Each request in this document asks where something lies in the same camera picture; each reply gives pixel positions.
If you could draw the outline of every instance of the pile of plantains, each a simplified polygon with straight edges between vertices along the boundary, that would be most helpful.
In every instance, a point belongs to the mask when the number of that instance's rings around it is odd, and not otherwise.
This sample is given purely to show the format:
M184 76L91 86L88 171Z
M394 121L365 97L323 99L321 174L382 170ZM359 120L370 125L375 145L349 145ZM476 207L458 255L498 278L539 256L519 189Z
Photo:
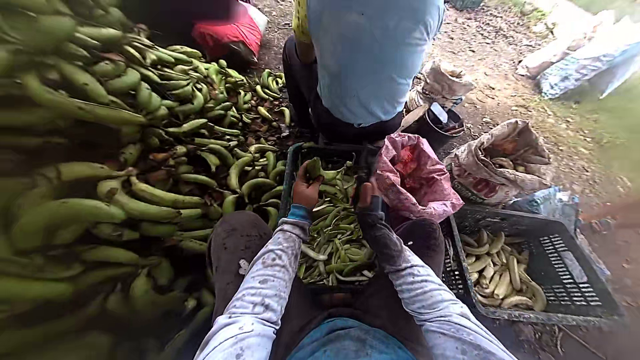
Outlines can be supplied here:
M177 357L211 321L216 221L276 226L284 75L159 47L117 5L0 1L3 358Z

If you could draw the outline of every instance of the hand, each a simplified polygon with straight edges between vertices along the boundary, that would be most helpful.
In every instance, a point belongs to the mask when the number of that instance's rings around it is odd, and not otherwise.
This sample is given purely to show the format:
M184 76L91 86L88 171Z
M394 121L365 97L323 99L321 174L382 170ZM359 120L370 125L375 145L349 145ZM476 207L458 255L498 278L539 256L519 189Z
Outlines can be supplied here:
M375 182L364 183L360 187L360 200L358 201L358 208L367 208L371 205L371 197L373 195L380 196L380 190Z
M313 210L318 203L318 192L320 184L322 184L324 177L318 176L314 179L313 183L309 184L307 179L307 163L306 161L298 170L298 177L293 184L293 191L291 196L291 202L305 206L306 208Z

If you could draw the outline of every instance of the person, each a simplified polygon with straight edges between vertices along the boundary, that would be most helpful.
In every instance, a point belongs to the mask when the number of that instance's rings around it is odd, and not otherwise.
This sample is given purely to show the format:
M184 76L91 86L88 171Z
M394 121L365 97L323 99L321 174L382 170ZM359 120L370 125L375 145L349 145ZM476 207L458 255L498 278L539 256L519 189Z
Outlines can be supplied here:
M394 233L371 183L362 187L357 213L381 270L352 305L320 307L296 276L322 182L308 183L306 165L273 235L249 211L216 225L207 258L214 321L195 359L515 359L440 280L438 224L412 220ZM244 279L240 259L251 262Z
M396 131L443 0L296 0L282 51L296 125L337 143Z

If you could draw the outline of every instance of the dark pants leg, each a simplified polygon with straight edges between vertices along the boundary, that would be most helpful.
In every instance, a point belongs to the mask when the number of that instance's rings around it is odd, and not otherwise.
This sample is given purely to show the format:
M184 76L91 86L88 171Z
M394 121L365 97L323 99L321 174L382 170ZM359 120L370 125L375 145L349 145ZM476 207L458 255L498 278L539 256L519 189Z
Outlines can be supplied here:
M317 92L317 64L316 62L305 64L300 61L296 50L296 39L293 35L287 39L282 49L282 69L296 125L303 129L313 130L309 101L312 94Z
M444 238L438 223L427 219L411 220L396 229L396 234L437 276L442 276ZM422 329L404 309L386 274L378 272L355 304L355 308L366 315L367 324L398 339L417 359L431 359Z
M282 50L282 68L287 81L289 102L297 116L298 126L304 129L315 128L329 142L355 143L375 142L395 132L402 123L402 112L390 120L356 127L333 116L324 107L317 92L317 63L304 64L296 52L296 40L291 35Z
M222 315L244 280L238 272L238 262L245 259L251 263L272 234L263 219L251 211L226 214L216 224L209 238L207 253L207 265L213 274L216 290L214 320Z
M396 230L403 240L425 264L442 276L444 262L444 238L440 226L431 220L411 220ZM400 341L417 359L431 359L422 329L404 309L389 277L378 272L355 295L353 308L323 309L296 278L289 302L282 318L271 351L271 359L285 359L300 341L328 318L352 318L376 327Z
M224 313L244 280L244 276L238 272L238 261L244 259L250 263L271 239L272 234L267 224L250 211L227 214L216 224L209 238L207 254L207 264L212 270L216 290L213 320ZM314 304L310 292L296 277L291 286L282 324L273 344L272 358L286 357L302 340L302 338L297 339L300 329L307 327L314 329L317 324L313 320L321 313L321 309Z

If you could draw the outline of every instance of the black plastic crate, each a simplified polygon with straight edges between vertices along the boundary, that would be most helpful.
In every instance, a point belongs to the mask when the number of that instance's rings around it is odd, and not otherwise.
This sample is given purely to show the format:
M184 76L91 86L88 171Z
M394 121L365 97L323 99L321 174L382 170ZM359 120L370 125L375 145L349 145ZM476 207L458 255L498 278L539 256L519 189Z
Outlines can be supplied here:
M371 154L377 154L377 148L369 145ZM280 199L280 218L286 217L291 207L291 190L293 183L296 182L296 174L305 161L311 160L316 156L335 168L325 170L337 170L340 164L345 161L352 161L354 164L360 159L360 155L365 151L365 145L306 145L297 143L289 148L287 156L287 169L284 173L284 184L282 190L282 198Z
M455 246L460 259L464 251L461 234L475 235L478 230L525 239L519 243L530 254L527 275L540 285L547 297L544 312L487 307L480 304L463 265L467 290L477 310L491 318L565 325L607 325L623 318L623 311L592 262L566 226L539 215L498 210L484 206L463 206L454 214L457 231ZM563 256L571 253L582 273L570 268Z
M356 161L361 153L364 151L364 146L359 145L340 145L340 146L321 146L321 145L306 145L298 143L289 148L289 155L287 157L287 170L284 177L284 189L282 192L281 205L280 205L280 217L286 217L291 208L291 190L293 189L293 183L296 181L296 173L300 168L300 165L307 160L312 159L315 156L319 156L323 160L335 160L336 163L351 160L355 154ZM462 262L458 255L458 251L455 248L457 232L455 231L453 217L448 217L440 223L440 228L445 241L448 241L451 246L445 247L445 259L444 266L442 268L442 281L449 287L449 289L458 297L465 297L465 275L462 268ZM332 286L311 286L316 289L317 292L350 292L357 291L362 288L359 285L338 285Z
M468 300L469 296L466 291L467 282L465 280L465 271L456 248L458 232L455 229L456 221L453 215L440 222L440 230L442 231L442 236L445 241L442 282L444 282L449 290L460 300Z

